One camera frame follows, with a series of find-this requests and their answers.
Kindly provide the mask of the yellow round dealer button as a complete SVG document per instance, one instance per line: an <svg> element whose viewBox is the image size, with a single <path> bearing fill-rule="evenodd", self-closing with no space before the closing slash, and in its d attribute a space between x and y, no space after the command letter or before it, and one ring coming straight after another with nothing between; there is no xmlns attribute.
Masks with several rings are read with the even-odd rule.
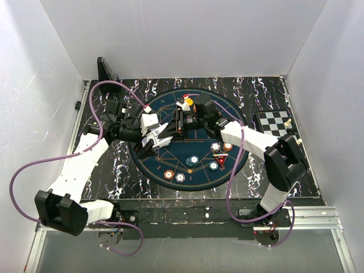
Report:
<svg viewBox="0 0 364 273"><path fill-rule="evenodd" d="M193 100L191 98L187 98L186 100L186 103L189 105L189 106L192 106L193 105Z"/></svg>

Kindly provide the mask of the red yellow chip stack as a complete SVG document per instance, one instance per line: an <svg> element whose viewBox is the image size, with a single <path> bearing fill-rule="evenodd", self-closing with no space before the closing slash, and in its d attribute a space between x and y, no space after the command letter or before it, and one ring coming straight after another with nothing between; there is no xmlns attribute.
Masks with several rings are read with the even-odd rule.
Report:
<svg viewBox="0 0 364 273"><path fill-rule="evenodd" d="M167 180L172 179L173 176L174 176L174 172L172 170L170 170L170 169L169 170L166 170L164 172L164 178L167 179Z"/></svg>

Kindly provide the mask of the red yellow chips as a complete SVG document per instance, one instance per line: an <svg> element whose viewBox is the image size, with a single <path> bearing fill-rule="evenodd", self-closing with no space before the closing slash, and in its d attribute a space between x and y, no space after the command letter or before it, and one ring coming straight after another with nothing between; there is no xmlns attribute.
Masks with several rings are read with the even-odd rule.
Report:
<svg viewBox="0 0 364 273"><path fill-rule="evenodd" d="M225 151L231 151L232 150L232 148L233 148L233 145L231 144L231 143L224 143L224 145L223 145L223 149L225 150Z"/></svg>

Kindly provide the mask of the green poker chip stack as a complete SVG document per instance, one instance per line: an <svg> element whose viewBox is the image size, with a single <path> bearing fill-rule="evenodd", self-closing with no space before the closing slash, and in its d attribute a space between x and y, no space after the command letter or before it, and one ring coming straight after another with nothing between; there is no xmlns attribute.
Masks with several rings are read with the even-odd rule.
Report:
<svg viewBox="0 0 364 273"><path fill-rule="evenodd" d="M188 157L185 161L186 165L189 168L194 167L198 162L199 162L199 158L196 155L192 155L192 156Z"/></svg>

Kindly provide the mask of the blue white chips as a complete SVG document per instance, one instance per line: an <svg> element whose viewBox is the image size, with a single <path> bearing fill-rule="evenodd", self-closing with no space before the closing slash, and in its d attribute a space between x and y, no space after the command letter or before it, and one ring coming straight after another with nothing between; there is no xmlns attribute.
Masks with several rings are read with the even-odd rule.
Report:
<svg viewBox="0 0 364 273"><path fill-rule="evenodd" d="M217 153L220 151L220 144L219 143L212 143L210 149L213 153Z"/></svg>

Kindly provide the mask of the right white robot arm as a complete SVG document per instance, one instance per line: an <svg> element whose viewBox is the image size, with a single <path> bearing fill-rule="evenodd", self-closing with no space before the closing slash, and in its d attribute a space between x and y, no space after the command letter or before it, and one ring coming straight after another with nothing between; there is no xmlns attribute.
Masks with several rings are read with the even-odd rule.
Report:
<svg viewBox="0 0 364 273"><path fill-rule="evenodd" d="M296 139L289 135L276 137L245 126L232 114L221 114L224 108L210 95L194 96L193 105L179 104L174 118L159 134L164 139L184 138L190 130L204 129L207 135L220 142L230 143L259 157L265 165L269 185L256 209L244 217L232 216L240 224L260 222L272 225L278 211L286 204L287 196L308 171L309 164Z"/></svg>

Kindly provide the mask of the blue white chip stack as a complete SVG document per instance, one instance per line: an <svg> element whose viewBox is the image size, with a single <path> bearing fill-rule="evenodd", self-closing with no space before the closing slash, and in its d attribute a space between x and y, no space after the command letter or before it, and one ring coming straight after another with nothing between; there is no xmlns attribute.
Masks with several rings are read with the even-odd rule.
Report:
<svg viewBox="0 0 364 273"><path fill-rule="evenodd" d="M177 173L175 179L178 183L182 183L185 181L185 175L183 173Z"/></svg>

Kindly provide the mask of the dealt blue playing card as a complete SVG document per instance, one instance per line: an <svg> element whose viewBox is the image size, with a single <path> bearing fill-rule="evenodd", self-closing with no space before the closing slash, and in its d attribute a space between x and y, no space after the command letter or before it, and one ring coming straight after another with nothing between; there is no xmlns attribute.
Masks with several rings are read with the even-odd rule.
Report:
<svg viewBox="0 0 364 273"><path fill-rule="evenodd" d="M155 138L153 148L162 148L168 146L172 139L172 136L166 138Z"/></svg>

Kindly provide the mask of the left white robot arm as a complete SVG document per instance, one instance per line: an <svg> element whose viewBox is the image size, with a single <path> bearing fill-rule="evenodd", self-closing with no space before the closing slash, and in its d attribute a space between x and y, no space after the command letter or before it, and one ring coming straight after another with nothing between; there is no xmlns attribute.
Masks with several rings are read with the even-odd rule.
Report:
<svg viewBox="0 0 364 273"><path fill-rule="evenodd" d="M86 182L101 156L115 140L133 142L139 157L153 156L161 147L169 145L171 137L161 138L167 123L159 121L150 108L143 111L137 125L129 124L124 103L111 100L106 104L100 120L89 124L76 148L78 156L66 163L60 176L47 191L38 191L35 205L42 225L71 235L79 235L86 225L102 221L116 227L122 210L116 201L100 199L81 202Z"/></svg>

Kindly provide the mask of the red black triangle marker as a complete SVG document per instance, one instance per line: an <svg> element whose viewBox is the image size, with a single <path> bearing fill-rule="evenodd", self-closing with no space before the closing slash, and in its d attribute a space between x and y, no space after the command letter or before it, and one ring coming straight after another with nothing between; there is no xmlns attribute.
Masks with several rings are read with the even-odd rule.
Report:
<svg viewBox="0 0 364 273"><path fill-rule="evenodd" d="M226 161L226 159L228 157L228 154L214 154L213 156L214 156L216 162L220 165L220 167L222 169L224 169L225 168L225 161Z"/></svg>

